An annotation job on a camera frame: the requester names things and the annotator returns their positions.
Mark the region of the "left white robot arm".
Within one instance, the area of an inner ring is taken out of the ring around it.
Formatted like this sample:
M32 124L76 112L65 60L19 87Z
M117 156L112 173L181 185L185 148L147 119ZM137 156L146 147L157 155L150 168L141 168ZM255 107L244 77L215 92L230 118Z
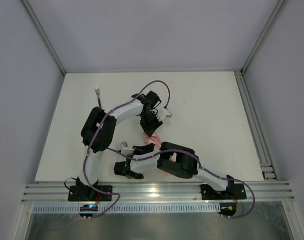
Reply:
M103 152L110 146L115 128L123 121L134 116L140 117L140 126L148 137L163 124L163 117L156 108L161 103L157 93L136 93L130 99L112 109L95 107L91 110L82 130L82 143L86 146L86 155L79 182L90 187L97 183L98 166Z

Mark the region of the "pink cloth napkin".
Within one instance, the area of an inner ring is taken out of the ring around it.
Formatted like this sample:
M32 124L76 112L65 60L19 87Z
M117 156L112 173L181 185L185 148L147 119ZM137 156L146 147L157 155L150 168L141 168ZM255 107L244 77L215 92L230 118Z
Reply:
M153 133L152 136L147 136L145 132L142 132L141 137L146 145L154 144L155 151L160 149L162 141L157 133ZM149 170L149 173L151 172L159 173L164 176L170 176L170 174L161 172L161 170L159 170L158 168L155 168L154 170Z

